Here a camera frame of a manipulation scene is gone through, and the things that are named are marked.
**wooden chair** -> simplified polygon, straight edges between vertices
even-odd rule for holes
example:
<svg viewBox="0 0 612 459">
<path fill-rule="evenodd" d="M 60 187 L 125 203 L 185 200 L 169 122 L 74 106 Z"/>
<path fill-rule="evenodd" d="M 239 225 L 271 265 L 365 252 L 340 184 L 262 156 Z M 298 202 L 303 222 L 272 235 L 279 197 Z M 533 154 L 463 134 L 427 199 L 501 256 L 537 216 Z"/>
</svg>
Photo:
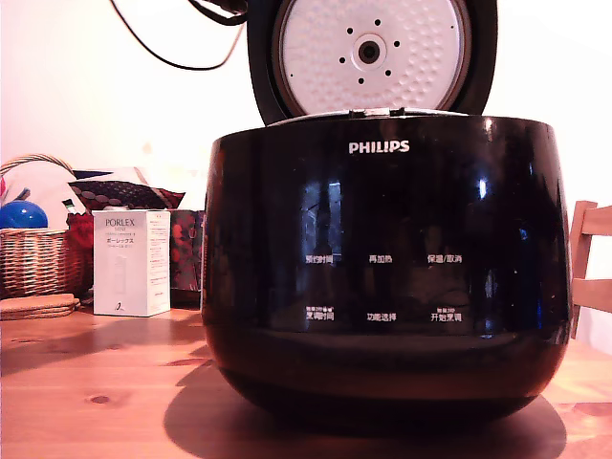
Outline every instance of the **wooden chair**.
<svg viewBox="0 0 612 459">
<path fill-rule="evenodd" d="M 590 201 L 576 202 L 570 250 L 572 256 L 572 331 L 576 338 L 580 306 L 612 313 L 612 280 L 586 280 L 586 267 L 594 235 L 612 236 L 612 206 L 598 208 Z"/>
</svg>

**rice cooker lid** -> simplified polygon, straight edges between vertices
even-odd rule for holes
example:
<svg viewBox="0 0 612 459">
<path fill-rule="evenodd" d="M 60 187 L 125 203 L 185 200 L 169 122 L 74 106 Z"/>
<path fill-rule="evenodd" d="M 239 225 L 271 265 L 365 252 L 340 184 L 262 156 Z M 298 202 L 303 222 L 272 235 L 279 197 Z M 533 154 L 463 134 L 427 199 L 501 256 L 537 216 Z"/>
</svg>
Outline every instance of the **rice cooker lid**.
<svg viewBox="0 0 612 459">
<path fill-rule="evenodd" d="M 275 5 L 267 22 L 266 4 Z M 494 0 L 268 0 L 251 12 L 251 76 L 266 124 L 361 107 L 484 110 Z M 270 30 L 272 43 L 262 39 Z"/>
</svg>

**power cord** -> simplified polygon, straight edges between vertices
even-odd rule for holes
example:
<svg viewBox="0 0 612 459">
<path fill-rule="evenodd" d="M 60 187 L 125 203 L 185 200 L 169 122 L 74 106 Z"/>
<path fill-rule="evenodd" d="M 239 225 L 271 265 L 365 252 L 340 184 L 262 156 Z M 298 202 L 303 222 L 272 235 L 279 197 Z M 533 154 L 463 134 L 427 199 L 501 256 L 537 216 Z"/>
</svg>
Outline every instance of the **power cord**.
<svg viewBox="0 0 612 459">
<path fill-rule="evenodd" d="M 141 46 L 143 48 L 145 48 L 151 55 L 153 55 L 154 57 L 156 57 L 157 59 L 159 59 L 161 62 L 163 62 L 164 64 L 170 65 L 172 67 L 175 67 L 177 69 L 181 69 L 181 70 L 189 70 L 192 72 L 206 72 L 209 70 L 215 70 L 218 69 L 220 67 L 222 67 L 226 62 L 228 62 L 228 60 L 231 57 L 231 54 L 233 53 L 233 50 L 236 48 L 236 45 L 238 44 L 238 39 L 240 38 L 240 35 L 242 33 L 242 30 L 245 27 L 245 22 L 247 20 L 247 14 L 240 14 L 237 16 L 233 16 L 232 18 L 227 18 L 222 16 L 221 14 L 217 14 L 214 11 L 210 11 L 208 9 L 206 9 L 205 7 L 203 7 L 202 5 L 198 4 L 195 0 L 188 0 L 189 3 L 191 5 L 193 5 L 199 12 L 201 12 L 202 14 L 204 14 L 206 17 L 208 17 L 209 19 L 212 19 L 215 22 L 218 22 L 219 24 L 223 24 L 222 22 L 220 22 L 219 20 L 217 20 L 216 18 L 212 17 L 212 16 L 218 16 L 219 18 L 222 18 L 224 20 L 226 20 L 226 22 L 229 22 L 231 19 L 241 19 L 243 18 L 244 20 L 242 20 L 242 22 L 236 22 L 235 24 L 223 24 L 224 26 L 235 26 L 235 25 L 240 25 L 240 29 L 238 29 L 238 33 L 236 34 L 236 37 L 233 40 L 233 43 L 231 44 L 231 48 L 229 48 L 229 52 L 226 55 L 225 59 L 223 59 L 223 61 L 221 61 L 219 64 L 217 65 L 213 65 L 211 67 L 191 67 L 188 65 L 182 65 L 182 64 L 177 64 L 175 62 L 172 62 L 171 60 L 168 60 L 164 57 L 161 57 L 160 55 L 158 55 L 157 53 L 155 53 L 153 50 L 151 50 L 148 46 L 146 46 L 146 44 L 138 37 L 138 35 L 134 32 L 134 30 L 130 27 L 130 25 L 127 23 L 127 21 L 125 20 L 125 18 L 123 17 L 123 15 L 121 14 L 121 11 L 119 10 L 119 8 L 117 7 L 117 4 L 115 3 L 115 0 L 109 0 L 111 2 L 111 5 L 113 6 L 113 9 L 115 10 L 115 12 L 117 13 L 117 16 L 120 18 L 121 22 L 125 25 L 125 27 L 127 28 L 127 30 L 132 34 L 132 36 L 134 38 L 136 38 L 136 40 L 141 44 Z"/>
<path fill-rule="evenodd" d="M 204 16 L 206 16 L 208 19 L 212 19 L 213 21 L 221 24 L 222 26 L 238 26 L 240 24 L 244 24 L 245 22 L 247 22 L 247 13 L 243 12 L 241 14 L 236 14 L 232 17 L 225 17 L 222 16 L 221 14 L 218 14 L 212 10 L 209 10 L 208 8 L 206 8 L 204 5 L 202 5 L 200 2 L 198 2 L 197 0 L 187 0 L 192 6 L 193 8 L 195 8 L 197 11 L 199 11 L 201 14 L 203 14 Z M 207 0 L 210 3 L 213 4 L 217 4 L 219 6 L 221 6 L 221 8 L 224 9 L 229 9 L 229 5 L 224 5 L 225 3 L 230 3 L 230 2 L 223 2 L 223 1 L 219 1 L 219 0 Z"/>
</svg>

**table wood grain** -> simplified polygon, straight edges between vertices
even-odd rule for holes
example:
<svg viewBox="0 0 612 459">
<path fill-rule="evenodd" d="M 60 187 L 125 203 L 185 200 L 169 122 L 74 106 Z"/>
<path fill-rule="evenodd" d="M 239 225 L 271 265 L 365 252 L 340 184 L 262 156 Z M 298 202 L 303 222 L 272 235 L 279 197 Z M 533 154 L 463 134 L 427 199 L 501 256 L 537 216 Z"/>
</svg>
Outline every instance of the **table wood grain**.
<svg viewBox="0 0 612 459">
<path fill-rule="evenodd" d="M 4 458 L 612 458 L 612 356 L 573 341 L 532 404 L 470 432 L 287 426 L 217 371 L 198 312 L 0 322 Z"/>
</svg>

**white box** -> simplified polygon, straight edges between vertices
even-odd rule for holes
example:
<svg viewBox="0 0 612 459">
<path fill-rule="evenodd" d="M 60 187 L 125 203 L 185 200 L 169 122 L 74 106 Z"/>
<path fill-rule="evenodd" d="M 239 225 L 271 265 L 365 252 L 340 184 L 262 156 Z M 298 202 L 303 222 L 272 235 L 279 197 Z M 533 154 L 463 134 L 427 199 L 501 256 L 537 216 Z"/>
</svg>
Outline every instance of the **white box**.
<svg viewBox="0 0 612 459">
<path fill-rule="evenodd" d="M 94 211 L 94 314 L 170 309 L 170 212 Z"/>
</svg>

